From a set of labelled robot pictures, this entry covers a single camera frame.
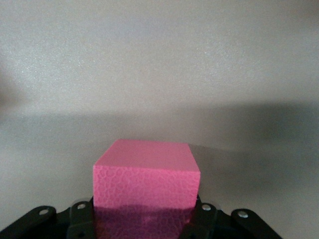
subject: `pink cube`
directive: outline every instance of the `pink cube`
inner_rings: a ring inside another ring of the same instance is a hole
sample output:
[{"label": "pink cube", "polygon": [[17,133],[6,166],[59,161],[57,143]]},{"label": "pink cube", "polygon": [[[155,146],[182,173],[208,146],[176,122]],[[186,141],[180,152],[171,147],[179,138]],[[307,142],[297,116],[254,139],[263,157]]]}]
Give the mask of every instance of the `pink cube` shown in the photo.
[{"label": "pink cube", "polygon": [[186,143],[117,140],[93,167],[98,238],[176,239],[199,180]]}]

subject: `bolt head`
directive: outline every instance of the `bolt head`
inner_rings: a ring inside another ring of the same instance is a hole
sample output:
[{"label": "bolt head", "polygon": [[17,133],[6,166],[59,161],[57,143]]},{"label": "bolt head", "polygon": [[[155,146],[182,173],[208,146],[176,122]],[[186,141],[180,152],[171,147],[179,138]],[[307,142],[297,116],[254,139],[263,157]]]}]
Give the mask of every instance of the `bolt head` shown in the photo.
[{"label": "bolt head", "polygon": [[241,218],[248,218],[248,214],[245,211],[239,211],[238,216],[240,216]]},{"label": "bolt head", "polygon": [[211,210],[211,207],[208,205],[208,204],[203,204],[201,206],[201,208],[204,210],[204,211],[210,211]]}]

